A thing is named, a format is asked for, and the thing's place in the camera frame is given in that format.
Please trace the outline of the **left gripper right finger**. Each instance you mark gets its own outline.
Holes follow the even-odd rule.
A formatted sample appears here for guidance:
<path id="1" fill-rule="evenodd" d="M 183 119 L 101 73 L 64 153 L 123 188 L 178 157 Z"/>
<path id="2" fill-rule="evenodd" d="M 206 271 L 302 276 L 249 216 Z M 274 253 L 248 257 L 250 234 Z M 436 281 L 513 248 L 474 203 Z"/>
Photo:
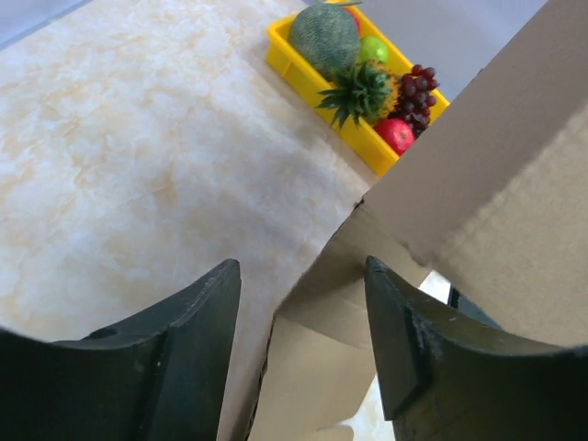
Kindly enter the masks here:
<path id="1" fill-rule="evenodd" d="M 365 293 L 385 419 L 399 440 L 584 440 L 587 350 L 509 334 L 376 257 Z"/>

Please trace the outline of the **brown cardboard box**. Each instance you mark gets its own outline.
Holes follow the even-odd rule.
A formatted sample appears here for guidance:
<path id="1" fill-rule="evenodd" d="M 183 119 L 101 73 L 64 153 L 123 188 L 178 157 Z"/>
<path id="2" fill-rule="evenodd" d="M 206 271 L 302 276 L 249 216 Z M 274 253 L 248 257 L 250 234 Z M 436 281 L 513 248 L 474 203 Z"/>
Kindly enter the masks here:
<path id="1" fill-rule="evenodd" d="M 362 198 L 281 302 L 235 440 L 346 440 L 379 381 L 365 266 L 587 350 L 587 4 L 545 3 Z"/>

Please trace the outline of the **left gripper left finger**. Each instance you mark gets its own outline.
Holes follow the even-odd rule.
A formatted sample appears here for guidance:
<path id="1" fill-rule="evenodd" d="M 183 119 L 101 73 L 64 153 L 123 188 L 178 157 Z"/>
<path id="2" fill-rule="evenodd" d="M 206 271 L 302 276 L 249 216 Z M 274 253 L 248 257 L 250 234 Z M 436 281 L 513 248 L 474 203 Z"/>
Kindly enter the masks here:
<path id="1" fill-rule="evenodd" d="M 241 295 L 227 259 L 78 341 L 1 332 L 4 440 L 213 440 Z"/>

